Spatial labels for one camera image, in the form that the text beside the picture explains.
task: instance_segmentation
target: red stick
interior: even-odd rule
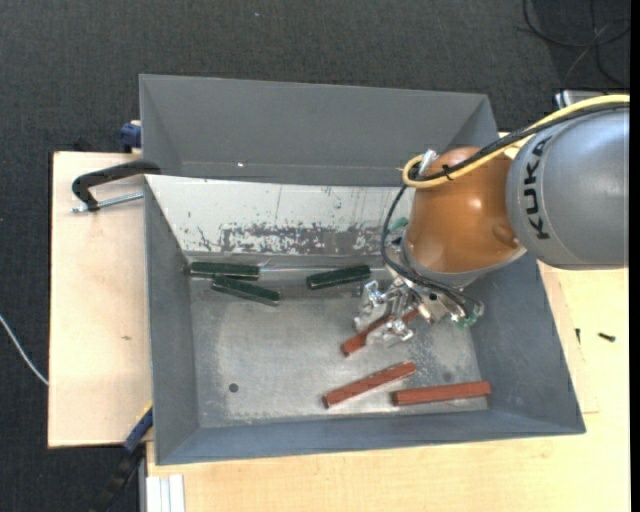
[[[362,380],[347,384],[341,388],[330,391],[322,397],[322,403],[328,409],[329,407],[336,405],[344,400],[352,398],[354,396],[366,393],[378,386],[393,382],[394,380],[403,379],[409,375],[413,375],[416,372],[416,365],[411,361],[392,366],[381,372],[374,373],[369,377],[365,377]]]
[[[416,316],[418,316],[418,314],[419,314],[419,311],[417,309],[414,311],[411,311],[410,313],[407,313],[402,317],[402,321],[405,323],[408,323],[411,320],[413,320]],[[378,327],[380,327],[387,321],[389,321],[388,316],[384,317],[382,320],[378,320],[377,322],[372,323],[364,331],[356,334],[353,338],[349,338],[347,341],[345,341],[340,346],[340,350],[342,350],[342,353],[345,355],[345,357],[350,356],[356,350],[360,350],[362,347],[364,347],[367,344],[367,336],[369,336],[369,334],[371,334],[373,331],[375,331]]]
[[[391,400],[395,405],[414,405],[457,398],[473,398],[491,394],[491,386],[486,380],[465,382],[463,384],[449,384],[447,386],[432,386],[428,388],[402,389],[391,393]]]

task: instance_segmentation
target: black cord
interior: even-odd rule
[[[523,18],[527,24],[527,27],[529,28],[529,30],[535,34],[536,36],[538,36],[539,38],[541,38],[543,41],[546,41],[548,43],[551,44],[555,44],[557,46],[563,46],[565,48],[583,48],[584,51],[573,61],[573,63],[571,64],[571,66],[569,67],[569,70],[567,71],[567,73],[565,74],[564,80],[563,80],[563,86],[566,88],[566,81],[569,78],[570,74],[573,72],[573,70],[576,68],[576,66],[580,63],[580,61],[582,61],[582,59],[584,59],[586,57],[586,55],[589,53],[590,50],[594,50],[595,53],[595,61],[596,61],[596,65],[598,67],[598,71],[600,71],[600,73],[602,73],[608,80],[611,80],[612,82],[614,82],[616,85],[620,86],[620,87],[624,87],[624,83],[622,80],[614,77],[611,73],[609,73],[605,67],[604,64],[602,63],[602,56],[601,56],[601,52],[600,52],[600,48],[604,45],[613,43],[614,41],[617,41],[618,39],[624,37],[626,34],[628,34],[629,32],[631,32],[631,20],[628,16],[625,17],[621,17],[621,18],[616,18],[615,20],[612,20],[608,23],[606,23],[601,29],[598,29],[598,26],[596,24],[595,21],[595,4],[593,0],[590,0],[589,2],[589,13],[591,16],[591,26],[593,29],[593,33],[595,34],[594,38],[589,41],[589,42],[585,42],[585,43],[575,43],[575,42],[570,42],[570,41],[562,41],[559,39],[555,39],[554,37],[549,36],[548,34],[545,34],[544,32],[542,32],[540,29],[538,29],[533,22],[531,21],[531,17],[529,15],[529,9],[528,9],[528,0],[522,0],[522,15]],[[623,30],[621,30],[619,33],[609,37],[608,39],[602,39],[601,40],[601,36],[607,32],[609,30],[609,28],[611,28],[611,26],[620,23],[620,22],[626,22],[627,23],[627,27],[624,28]]]
[[[483,158],[484,156],[493,153],[494,151],[497,151],[499,149],[502,148],[506,148],[507,146],[513,144],[514,142],[518,142],[519,140],[522,140],[526,137],[529,137],[530,135],[534,135],[535,133],[538,133],[542,130],[545,130],[546,128],[551,128],[552,126],[555,126],[557,124],[560,123],[564,123],[566,121],[570,121],[573,119],[577,119],[580,117],[584,117],[584,116],[588,116],[591,114],[594,114],[596,112],[602,112],[602,111],[606,111],[606,110],[615,110],[617,108],[628,108],[629,104],[628,103],[606,103],[606,104],[602,104],[602,105],[593,105],[591,107],[586,107],[582,110],[578,110],[576,112],[573,112],[571,114],[568,114],[566,116],[562,116],[560,118],[554,119],[552,121],[547,121],[546,123],[542,123],[538,126],[535,127],[527,127],[527,128],[520,128],[519,130],[515,130],[511,133],[509,133],[508,135],[505,135],[504,137],[496,140],[495,142],[492,142],[491,144],[489,144],[488,146],[485,146],[484,148],[482,148],[480,151],[478,151],[477,153],[475,153],[474,155],[470,156],[469,158],[467,158],[466,160],[457,163],[455,165],[449,166],[446,169],[443,169],[442,171],[430,174],[429,176],[423,178],[420,181],[431,181],[431,180],[435,180],[438,178],[443,178],[443,177],[447,177],[449,179],[450,178],[450,174],[458,171],[464,167],[466,167],[469,164],[472,164],[473,162],[479,160],[480,158]]]
[[[386,240],[387,236],[389,235],[389,223],[391,222],[391,217],[393,216],[393,212],[395,211],[396,206],[398,206],[398,203],[400,202],[400,199],[402,198],[402,195],[405,193],[407,188],[407,185],[402,185],[402,187],[400,188],[400,191],[391,203],[389,212],[387,213],[387,217],[385,218],[384,224],[382,226],[382,236],[380,238],[380,253],[382,254],[382,259],[384,260],[385,264],[393,269],[398,275],[404,277],[405,279],[408,279],[412,283],[446,295],[449,299],[460,306],[465,311],[465,313],[467,313],[464,307],[464,304],[466,302],[472,302],[478,307],[482,308],[482,303],[477,301],[473,297],[470,297],[469,295],[466,295],[465,293],[462,293],[461,291],[446,286],[442,283],[428,279],[418,274],[417,272],[414,272],[413,270],[410,270],[396,263],[387,254]]]

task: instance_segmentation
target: wooden board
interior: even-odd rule
[[[143,204],[70,213],[73,180],[139,155],[59,152],[51,215],[50,447],[122,442],[151,399]],[[100,198],[140,190],[141,177]]]
[[[142,203],[69,213],[79,203],[70,190],[76,176],[136,157],[54,157],[52,447],[122,442],[151,396]],[[587,434],[162,467],[150,444],[149,474],[183,473],[193,512],[629,509],[628,272],[541,270],[581,407],[600,409],[586,415]]]

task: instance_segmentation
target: gray floor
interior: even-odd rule
[[[630,5],[593,0],[600,41]],[[629,87],[630,36],[591,44],[589,3],[529,11],[582,46],[533,35],[507,0],[0,0],[0,312],[46,373],[48,153],[118,150],[120,126],[138,116],[139,73],[480,92],[503,129],[542,117],[562,86]],[[0,367],[0,511],[86,510],[118,450],[47,450],[46,389],[4,332]]]

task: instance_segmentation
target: kuka logo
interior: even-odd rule
[[[538,165],[540,165],[540,157],[544,152],[544,146],[547,142],[551,140],[551,137],[547,137],[546,139],[541,140],[536,144],[536,147],[533,148],[533,154],[538,158],[534,162],[527,162],[527,177],[524,179],[524,195],[525,197],[530,197],[531,206],[527,208],[527,215],[529,216],[529,224],[535,229],[536,237],[540,240],[547,240],[549,237],[549,233],[544,231],[544,222],[542,220],[542,216],[538,214],[538,192],[535,187],[535,183],[537,181],[537,177],[534,175],[536,170],[538,169]]]

